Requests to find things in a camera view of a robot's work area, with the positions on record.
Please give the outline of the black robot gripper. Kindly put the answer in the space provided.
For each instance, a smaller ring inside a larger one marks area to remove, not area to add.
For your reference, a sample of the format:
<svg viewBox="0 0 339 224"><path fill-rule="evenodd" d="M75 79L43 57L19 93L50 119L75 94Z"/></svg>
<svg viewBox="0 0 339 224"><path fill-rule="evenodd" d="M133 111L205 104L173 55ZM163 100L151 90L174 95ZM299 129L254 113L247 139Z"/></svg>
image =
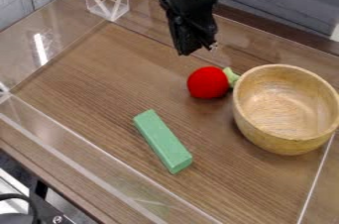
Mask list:
<svg viewBox="0 0 339 224"><path fill-rule="evenodd" d="M218 0L161 0L175 48L181 56L218 45L214 7Z"/></svg>

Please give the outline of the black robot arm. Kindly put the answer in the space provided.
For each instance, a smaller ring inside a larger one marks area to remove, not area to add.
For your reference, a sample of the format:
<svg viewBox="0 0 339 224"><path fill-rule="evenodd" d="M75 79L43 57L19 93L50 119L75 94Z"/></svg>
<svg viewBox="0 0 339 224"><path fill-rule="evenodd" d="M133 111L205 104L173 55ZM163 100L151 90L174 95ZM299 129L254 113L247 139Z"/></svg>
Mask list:
<svg viewBox="0 0 339 224"><path fill-rule="evenodd" d="M211 51L218 45L219 28L214 17L218 2L219 0L159 0L181 56L189 56L201 48Z"/></svg>

